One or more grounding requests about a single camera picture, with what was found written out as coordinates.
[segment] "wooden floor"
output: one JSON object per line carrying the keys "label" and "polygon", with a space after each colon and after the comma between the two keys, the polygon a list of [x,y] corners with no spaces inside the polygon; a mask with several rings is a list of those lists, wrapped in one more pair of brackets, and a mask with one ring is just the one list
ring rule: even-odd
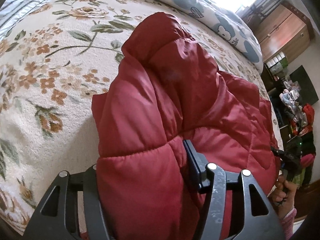
{"label": "wooden floor", "polygon": [[295,221],[304,219],[320,202],[320,180],[301,187],[294,198],[294,206],[297,209]]}

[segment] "red bag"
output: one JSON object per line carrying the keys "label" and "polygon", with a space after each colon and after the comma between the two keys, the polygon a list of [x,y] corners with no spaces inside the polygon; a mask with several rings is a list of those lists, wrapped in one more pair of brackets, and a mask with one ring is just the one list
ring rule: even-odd
{"label": "red bag", "polygon": [[301,158],[301,166],[302,168],[309,167],[315,160],[316,155],[309,153]]}
{"label": "red bag", "polygon": [[313,107],[307,103],[302,110],[306,113],[308,124],[313,125],[313,121],[315,119],[315,110]]}
{"label": "red bag", "polygon": [[290,125],[291,125],[291,128],[292,128],[293,136],[298,135],[298,131],[296,129],[296,127],[297,127],[296,123],[292,119],[289,119],[289,121],[290,121]]}
{"label": "red bag", "polygon": [[306,133],[312,132],[312,131],[313,131],[312,125],[308,124],[306,127],[302,129],[302,131],[299,133],[299,136],[305,135]]}

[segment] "jacket sleeve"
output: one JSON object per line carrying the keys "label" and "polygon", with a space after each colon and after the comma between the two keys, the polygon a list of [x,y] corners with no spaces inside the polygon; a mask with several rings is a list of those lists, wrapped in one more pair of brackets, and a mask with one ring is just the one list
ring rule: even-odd
{"label": "jacket sleeve", "polygon": [[294,222],[294,217],[297,214],[297,210],[293,208],[285,217],[282,219],[281,225],[283,228],[283,231],[285,233],[285,239],[289,240],[290,237],[293,235],[293,222]]}

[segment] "rose pattern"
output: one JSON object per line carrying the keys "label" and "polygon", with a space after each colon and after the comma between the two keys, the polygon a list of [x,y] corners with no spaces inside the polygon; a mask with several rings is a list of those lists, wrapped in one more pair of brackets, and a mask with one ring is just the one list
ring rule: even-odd
{"label": "rose pattern", "polygon": [[85,6],[77,9],[71,9],[68,14],[75,17],[77,20],[86,20],[91,18],[106,18],[106,15],[108,15],[109,12],[104,9]]}

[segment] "cabinet drawer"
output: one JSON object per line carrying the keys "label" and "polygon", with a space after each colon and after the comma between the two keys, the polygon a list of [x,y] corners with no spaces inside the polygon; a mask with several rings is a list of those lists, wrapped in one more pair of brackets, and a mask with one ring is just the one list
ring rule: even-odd
{"label": "cabinet drawer", "polygon": [[306,27],[305,23],[294,14],[291,14],[269,37],[261,42],[263,62],[280,52],[282,47],[291,41],[304,27]]}
{"label": "cabinet drawer", "polygon": [[271,34],[291,14],[291,11],[286,7],[279,5],[266,19],[263,20],[258,29],[254,32],[258,42],[261,43],[265,38],[267,38],[268,34]]}
{"label": "cabinet drawer", "polygon": [[307,26],[305,26],[291,41],[289,41],[282,51],[285,53],[288,63],[294,61],[310,44]]}

